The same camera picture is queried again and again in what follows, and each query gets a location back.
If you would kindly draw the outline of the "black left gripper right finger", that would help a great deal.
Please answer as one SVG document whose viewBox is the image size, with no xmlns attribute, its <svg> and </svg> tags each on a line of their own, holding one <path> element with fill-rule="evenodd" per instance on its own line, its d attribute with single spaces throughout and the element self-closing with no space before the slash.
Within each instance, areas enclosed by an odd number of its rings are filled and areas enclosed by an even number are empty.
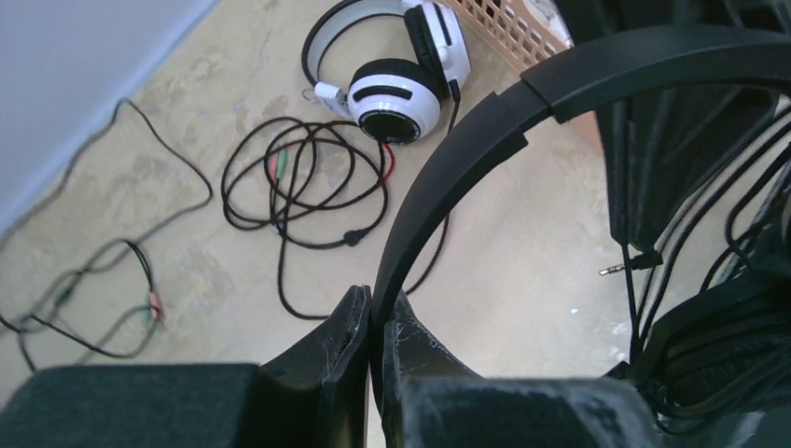
<svg viewBox="0 0 791 448">
<path fill-rule="evenodd" d="M 645 402 L 600 378 L 484 378 L 400 294 L 382 328 L 380 416 L 389 447 L 660 447 Z"/>
</svg>

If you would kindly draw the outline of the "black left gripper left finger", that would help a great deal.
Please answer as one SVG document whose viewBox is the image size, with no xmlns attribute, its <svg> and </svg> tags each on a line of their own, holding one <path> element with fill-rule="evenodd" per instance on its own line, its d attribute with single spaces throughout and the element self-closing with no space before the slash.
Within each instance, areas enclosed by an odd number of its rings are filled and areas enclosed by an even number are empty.
<svg viewBox="0 0 791 448">
<path fill-rule="evenodd" d="M 271 361 L 60 367 L 1 413 L 5 447 L 362 447 L 368 287 Z"/>
</svg>

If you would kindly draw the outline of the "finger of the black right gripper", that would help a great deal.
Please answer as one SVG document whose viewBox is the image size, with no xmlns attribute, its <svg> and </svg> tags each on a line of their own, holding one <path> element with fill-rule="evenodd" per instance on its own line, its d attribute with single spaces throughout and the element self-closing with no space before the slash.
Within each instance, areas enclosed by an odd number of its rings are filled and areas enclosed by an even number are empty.
<svg viewBox="0 0 791 448">
<path fill-rule="evenodd" d="M 572 41 L 667 24 L 790 32 L 787 1 L 559 1 Z M 595 111 L 613 239 L 651 251 L 687 198 L 772 122 L 779 95 L 728 86 L 644 92 Z"/>
</svg>

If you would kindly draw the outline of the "black over-ear headphones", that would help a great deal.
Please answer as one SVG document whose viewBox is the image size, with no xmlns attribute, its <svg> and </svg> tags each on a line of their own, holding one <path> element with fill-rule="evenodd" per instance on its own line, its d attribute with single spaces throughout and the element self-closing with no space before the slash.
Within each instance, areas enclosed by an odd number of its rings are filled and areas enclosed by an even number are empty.
<svg viewBox="0 0 791 448">
<path fill-rule="evenodd" d="M 642 398 L 660 447 L 790 443 L 790 36 L 661 25 L 597 38 L 522 73 L 450 132 L 410 188 L 379 267 L 370 364 L 380 412 L 382 328 L 453 207 L 560 123 L 648 92 L 728 86 L 779 95 L 771 124 L 681 205 L 651 251 L 619 244 L 627 355 L 604 374 Z"/>
</svg>

